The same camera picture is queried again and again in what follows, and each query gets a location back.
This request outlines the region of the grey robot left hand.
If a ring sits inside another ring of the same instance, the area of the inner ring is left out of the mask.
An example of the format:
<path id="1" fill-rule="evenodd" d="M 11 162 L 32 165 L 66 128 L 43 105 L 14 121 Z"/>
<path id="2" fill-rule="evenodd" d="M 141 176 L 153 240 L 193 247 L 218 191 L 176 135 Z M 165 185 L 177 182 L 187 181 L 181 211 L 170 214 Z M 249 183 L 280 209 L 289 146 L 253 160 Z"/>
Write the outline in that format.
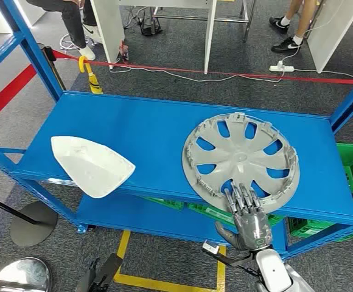
<path id="1" fill-rule="evenodd" d="M 88 292 L 96 277 L 96 267 L 100 258 L 93 260 L 86 272 L 80 278 L 75 292 Z"/>

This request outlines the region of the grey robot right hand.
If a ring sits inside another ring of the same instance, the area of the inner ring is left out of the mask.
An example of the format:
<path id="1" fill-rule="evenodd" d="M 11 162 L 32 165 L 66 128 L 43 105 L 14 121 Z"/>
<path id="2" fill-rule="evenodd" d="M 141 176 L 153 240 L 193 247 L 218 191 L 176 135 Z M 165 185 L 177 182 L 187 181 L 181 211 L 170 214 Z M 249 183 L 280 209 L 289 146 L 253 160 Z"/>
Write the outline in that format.
<path id="1" fill-rule="evenodd" d="M 253 189 L 240 183 L 231 183 L 232 191 L 224 189 L 237 233 L 215 223 L 216 231 L 222 238 L 238 250 L 258 251 L 271 246 L 273 236 L 267 214 Z"/>

